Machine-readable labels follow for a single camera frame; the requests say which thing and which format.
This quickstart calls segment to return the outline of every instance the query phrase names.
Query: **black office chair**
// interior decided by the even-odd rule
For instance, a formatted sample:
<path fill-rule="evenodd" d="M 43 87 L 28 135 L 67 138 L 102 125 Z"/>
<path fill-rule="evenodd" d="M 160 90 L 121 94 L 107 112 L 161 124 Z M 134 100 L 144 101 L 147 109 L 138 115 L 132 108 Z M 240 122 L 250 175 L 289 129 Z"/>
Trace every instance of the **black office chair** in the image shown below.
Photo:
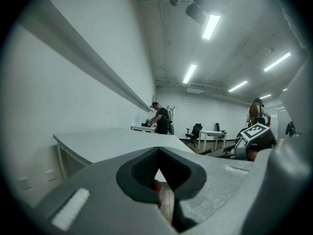
<path fill-rule="evenodd" d="M 200 123 L 196 123 L 194 128 L 192 129 L 192 132 L 189 133 L 189 130 L 188 128 L 187 129 L 187 134 L 186 134 L 186 137 L 190 138 L 190 140 L 187 140 L 185 141 L 185 144 L 187 143 L 193 143 L 194 146 L 196 146 L 196 141 L 198 138 L 199 138 L 199 134 L 200 134 L 200 130 L 202 130 L 202 126 Z"/>
<path fill-rule="evenodd" d="M 219 124 L 219 123 L 215 123 L 215 125 L 216 125 L 216 130 L 217 130 L 217 131 L 220 131 L 220 124 Z M 218 138 L 222 141 L 222 140 L 224 140 L 224 137 L 225 137 L 225 136 L 220 136 L 220 137 L 218 137 Z"/>

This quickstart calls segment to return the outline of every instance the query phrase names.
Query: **cap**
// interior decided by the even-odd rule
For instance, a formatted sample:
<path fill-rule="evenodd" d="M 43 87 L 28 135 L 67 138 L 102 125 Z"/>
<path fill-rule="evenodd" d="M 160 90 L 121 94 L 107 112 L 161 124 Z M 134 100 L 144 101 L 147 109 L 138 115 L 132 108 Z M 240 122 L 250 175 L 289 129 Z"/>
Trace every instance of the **cap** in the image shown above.
<path fill-rule="evenodd" d="M 262 100 L 261 100 L 260 98 L 256 98 L 256 99 L 254 99 L 254 102 L 259 103 L 259 104 L 261 104 L 261 105 L 262 105 Z"/>
<path fill-rule="evenodd" d="M 153 102 L 151 108 L 155 107 L 158 104 L 158 102 Z"/>

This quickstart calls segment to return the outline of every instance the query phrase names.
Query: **ceiling pipe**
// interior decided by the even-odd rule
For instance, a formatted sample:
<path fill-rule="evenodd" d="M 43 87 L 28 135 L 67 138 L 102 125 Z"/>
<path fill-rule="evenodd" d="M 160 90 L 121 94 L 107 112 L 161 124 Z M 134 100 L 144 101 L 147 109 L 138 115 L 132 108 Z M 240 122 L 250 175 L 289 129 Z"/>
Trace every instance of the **ceiling pipe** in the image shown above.
<path fill-rule="evenodd" d="M 159 0 L 139 1 L 139 2 L 137 2 L 137 4 L 140 5 L 140 4 L 152 3 L 152 2 L 159 2 Z M 180 2 L 193 3 L 192 1 L 187 1 L 187 0 L 180 0 Z"/>
<path fill-rule="evenodd" d="M 162 0 L 158 0 L 158 8 L 160 10 L 160 16 L 161 16 L 161 44 L 162 44 L 162 56 L 163 56 L 163 60 L 162 60 L 162 69 L 163 69 L 163 78 L 165 75 L 165 47 L 164 47 L 164 20 L 163 20 L 163 10 L 162 10 Z"/>
<path fill-rule="evenodd" d="M 229 96 L 222 96 L 222 95 L 214 94 L 213 91 L 206 91 L 206 93 L 210 94 L 210 96 L 213 96 L 213 97 L 221 98 L 221 99 L 224 99 L 224 100 L 236 101 L 236 102 L 240 102 L 240 103 L 245 104 L 245 105 L 250 105 L 249 102 L 242 101 L 240 99 L 236 99 L 236 98 L 229 97 Z"/>
<path fill-rule="evenodd" d="M 188 85 L 200 85 L 200 86 L 213 88 L 215 90 L 221 90 L 221 91 L 228 92 L 228 90 L 226 90 L 226 89 L 223 89 L 223 88 L 220 88 L 220 87 L 211 86 L 211 85 L 207 85 L 207 84 L 198 84 L 198 83 L 191 83 L 191 82 L 189 82 L 188 84 L 184 84 L 184 83 L 176 81 L 176 80 L 168 80 L 168 79 L 156 79 L 156 82 L 172 84 L 172 85 L 181 85 L 181 86 L 185 86 L 185 87 L 188 86 Z M 243 94 L 243 93 L 236 92 L 236 94 L 249 97 L 248 95 Z"/>
<path fill-rule="evenodd" d="M 221 90 L 221 91 L 225 91 L 227 92 L 227 90 L 225 89 L 221 89 L 221 88 L 218 88 L 218 87 L 214 87 L 214 86 L 209 86 L 209 85 L 205 85 L 205 84 L 197 84 L 197 83 L 188 83 L 188 84 L 183 84 L 179 81 L 175 81 L 175 80 L 159 80 L 159 79 L 156 79 L 156 82 L 161 82 L 161 83 L 166 83 L 166 84 L 172 84 L 172 85 L 178 85 L 178 86 L 182 86 L 182 87 L 186 87 L 187 85 L 201 85 L 201 86 L 205 86 L 206 88 L 209 87 L 209 88 L 213 88 L 215 90 Z M 232 101 L 236 101 L 236 102 L 240 102 L 240 103 L 243 103 L 245 105 L 250 105 L 253 98 L 250 97 L 250 96 L 247 96 L 245 94 L 241 94 L 241 93 L 237 93 L 237 94 L 240 94 L 242 96 L 246 96 L 246 97 L 250 97 L 250 101 L 247 102 L 247 101 L 243 101 L 243 100 L 240 100 L 240 99 L 236 99 L 236 98 L 233 98 L 233 97 L 230 97 L 230 96 L 223 96 L 223 95 L 218 95 L 218 94 L 214 94 L 213 93 L 213 90 L 210 89 L 210 90 L 205 90 L 205 93 L 207 94 L 210 94 L 210 96 L 213 96 L 213 97 L 218 97 L 218 98 L 221 98 L 221 99 L 229 99 L 229 100 L 232 100 Z"/>

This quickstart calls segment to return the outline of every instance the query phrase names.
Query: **white wall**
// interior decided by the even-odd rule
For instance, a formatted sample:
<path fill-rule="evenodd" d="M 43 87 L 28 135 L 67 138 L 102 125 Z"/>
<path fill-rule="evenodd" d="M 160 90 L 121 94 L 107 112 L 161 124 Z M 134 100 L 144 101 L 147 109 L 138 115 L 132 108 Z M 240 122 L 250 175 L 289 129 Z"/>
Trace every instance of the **white wall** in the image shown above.
<path fill-rule="evenodd" d="M 275 136 L 278 139 L 278 106 L 265 108 L 267 113 L 270 114 L 270 128 Z M 263 116 L 265 123 L 268 121 L 267 117 Z"/>
<path fill-rule="evenodd" d="M 62 8 L 68 9 L 64 16 L 85 40 L 150 105 L 155 84 L 136 1 L 58 1 L 64 1 Z M 105 10 L 113 7 L 111 13 Z M 129 129 L 149 113 L 84 73 L 20 24 L 11 36 L 1 63 L 5 148 L 1 161 L 13 183 L 28 177 L 31 189 L 13 187 L 34 206 L 63 180 L 54 133 Z M 55 169 L 57 180 L 47 181 L 49 169 Z"/>
<path fill-rule="evenodd" d="M 286 129 L 287 129 L 288 124 L 291 122 L 291 117 L 289 116 L 288 111 L 284 111 L 284 110 L 285 109 L 278 110 L 278 138 L 279 139 L 283 139 L 286 137 Z"/>
<path fill-rule="evenodd" d="M 220 129 L 227 131 L 227 139 L 235 139 L 245 127 L 248 109 L 245 105 L 169 88 L 158 88 L 156 100 L 163 107 L 175 106 L 174 129 L 180 139 L 186 138 L 186 128 L 192 131 L 195 123 L 201 123 L 203 130 L 215 130 L 215 123 L 219 123 Z"/>
<path fill-rule="evenodd" d="M 264 104 L 265 108 L 277 106 L 283 104 L 282 101 L 279 98 L 273 98 L 273 99 L 266 99 L 264 98 L 262 100 L 262 103 Z"/>

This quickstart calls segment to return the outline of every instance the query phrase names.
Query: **white table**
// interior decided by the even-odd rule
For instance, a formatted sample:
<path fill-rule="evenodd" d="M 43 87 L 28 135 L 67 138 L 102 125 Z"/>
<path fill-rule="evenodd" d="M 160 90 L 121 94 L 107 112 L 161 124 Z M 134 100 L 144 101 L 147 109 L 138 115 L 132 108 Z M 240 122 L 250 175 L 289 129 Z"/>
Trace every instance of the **white table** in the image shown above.
<path fill-rule="evenodd" d="M 156 132 L 156 127 L 147 127 L 147 126 L 139 126 L 139 125 L 132 125 L 131 130 L 134 131 L 141 131 L 141 132 L 150 132 L 150 133 L 155 133 Z"/>
<path fill-rule="evenodd" d="M 223 141 L 223 149 L 225 148 L 225 142 L 226 142 L 226 135 L 227 132 L 221 132 L 221 131 L 204 131 L 200 130 L 200 136 L 199 136 L 199 141 L 198 141 L 198 150 L 200 149 L 200 141 L 201 141 L 201 134 L 204 134 L 204 145 L 203 145 L 203 151 L 205 151 L 205 146 L 206 146 L 206 137 L 207 136 L 215 136 L 215 149 L 217 147 L 217 141 L 220 136 L 224 136 L 224 141 Z"/>
<path fill-rule="evenodd" d="M 147 132 L 122 128 L 54 134 L 53 137 L 58 142 L 58 154 L 64 179 L 70 176 L 67 154 L 84 166 L 129 152 L 158 146 L 171 147 L 195 154 L 174 135 L 151 135 Z M 160 170 L 156 174 L 156 179 L 166 182 Z"/>

